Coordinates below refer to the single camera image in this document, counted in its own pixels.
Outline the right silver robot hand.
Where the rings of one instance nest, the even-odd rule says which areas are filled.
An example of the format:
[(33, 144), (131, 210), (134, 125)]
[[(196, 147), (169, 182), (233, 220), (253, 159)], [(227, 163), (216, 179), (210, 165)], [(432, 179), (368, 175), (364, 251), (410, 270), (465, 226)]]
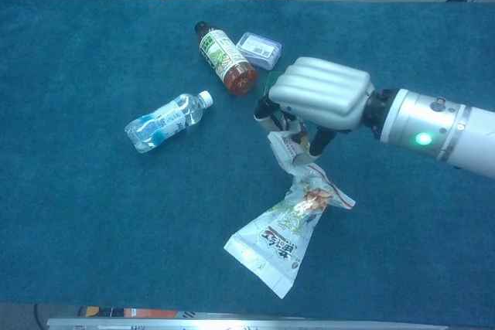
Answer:
[(268, 132), (281, 130), (275, 113), (281, 111), (317, 126), (309, 149), (293, 164), (314, 162), (338, 133), (363, 123), (366, 102), (375, 87), (370, 74), (315, 57), (299, 57), (286, 68), (258, 101), (254, 119)]

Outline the green and yellow sponge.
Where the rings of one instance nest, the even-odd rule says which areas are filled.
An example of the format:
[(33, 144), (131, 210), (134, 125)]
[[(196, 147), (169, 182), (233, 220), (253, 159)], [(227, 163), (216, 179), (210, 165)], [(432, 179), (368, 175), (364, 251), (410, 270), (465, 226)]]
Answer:
[(271, 71), (268, 74), (265, 82), (264, 95), (268, 94), (269, 90), (276, 84), (278, 78), (283, 74), (282, 71)]

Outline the small white snack packet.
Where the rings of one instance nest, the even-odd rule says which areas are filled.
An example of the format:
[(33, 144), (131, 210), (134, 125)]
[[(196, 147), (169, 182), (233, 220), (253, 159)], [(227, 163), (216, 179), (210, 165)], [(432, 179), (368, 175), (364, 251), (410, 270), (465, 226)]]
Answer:
[(293, 176), (306, 176), (310, 173), (319, 173), (326, 177), (326, 173), (312, 158), (310, 162), (309, 147), (312, 139), (301, 119), (294, 121), (284, 120), (286, 131), (272, 131), (268, 134), (271, 149), (281, 166)]

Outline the clear plastic box with label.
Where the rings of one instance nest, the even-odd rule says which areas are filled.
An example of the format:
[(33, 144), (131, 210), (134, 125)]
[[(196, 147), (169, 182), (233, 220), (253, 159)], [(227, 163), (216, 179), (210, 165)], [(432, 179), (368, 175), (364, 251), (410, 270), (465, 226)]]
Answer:
[(273, 70), (282, 54), (282, 44), (252, 32), (245, 32), (236, 44), (237, 49), (252, 65)]

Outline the brown tea bottle green label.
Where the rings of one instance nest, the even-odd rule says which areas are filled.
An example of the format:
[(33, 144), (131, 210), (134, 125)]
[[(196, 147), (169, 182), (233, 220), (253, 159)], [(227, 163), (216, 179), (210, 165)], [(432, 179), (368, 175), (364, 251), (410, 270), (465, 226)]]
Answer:
[(251, 91), (258, 73), (221, 29), (200, 21), (195, 24), (199, 49), (226, 89), (235, 96)]

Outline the large white snack bag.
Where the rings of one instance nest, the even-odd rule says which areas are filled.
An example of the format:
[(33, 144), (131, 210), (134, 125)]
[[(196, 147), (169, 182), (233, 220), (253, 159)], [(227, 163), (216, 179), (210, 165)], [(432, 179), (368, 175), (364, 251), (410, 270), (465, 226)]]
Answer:
[(279, 298), (291, 290), (314, 229), (329, 207), (355, 201), (315, 164), (290, 168), (292, 185), (282, 201), (234, 233), (224, 249)]

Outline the clear water bottle white cap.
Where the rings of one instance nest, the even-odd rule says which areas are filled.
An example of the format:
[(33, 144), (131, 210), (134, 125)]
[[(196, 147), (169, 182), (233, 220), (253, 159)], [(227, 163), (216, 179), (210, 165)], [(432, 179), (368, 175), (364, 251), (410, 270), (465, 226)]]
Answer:
[(196, 95), (180, 94), (167, 104), (131, 121), (125, 133), (139, 153), (157, 148), (165, 140), (198, 124), (203, 112), (213, 105), (207, 90)]

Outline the blue felt table cover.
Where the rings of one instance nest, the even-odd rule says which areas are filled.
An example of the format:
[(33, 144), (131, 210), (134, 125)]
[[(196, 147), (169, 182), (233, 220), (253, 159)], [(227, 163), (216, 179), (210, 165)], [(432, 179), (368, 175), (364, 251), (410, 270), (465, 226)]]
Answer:
[[(318, 222), (278, 298), (224, 249), (292, 179), (195, 24), (495, 110), (495, 4), (0, 0), (0, 302), (495, 327), (495, 181), (339, 135), (319, 165), (354, 199)], [(146, 153), (125, 133), (207, 90), (198, 124)]]

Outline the orange flat object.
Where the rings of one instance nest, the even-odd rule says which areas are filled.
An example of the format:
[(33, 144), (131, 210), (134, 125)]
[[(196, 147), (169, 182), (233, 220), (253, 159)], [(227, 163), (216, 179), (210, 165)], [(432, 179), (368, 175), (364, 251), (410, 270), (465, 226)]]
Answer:
[(125, 308), (125, 318), (176, 318), (178, 311), (149, 309), (149, 308)]

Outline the aluminium rail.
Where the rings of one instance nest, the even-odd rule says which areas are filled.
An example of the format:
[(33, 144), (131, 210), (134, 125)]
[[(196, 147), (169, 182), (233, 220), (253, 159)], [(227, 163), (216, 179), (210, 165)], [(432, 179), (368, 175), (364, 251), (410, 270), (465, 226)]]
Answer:
[(306, 319), (50, 318), (48, 330), (450, 330), (441, 325)]

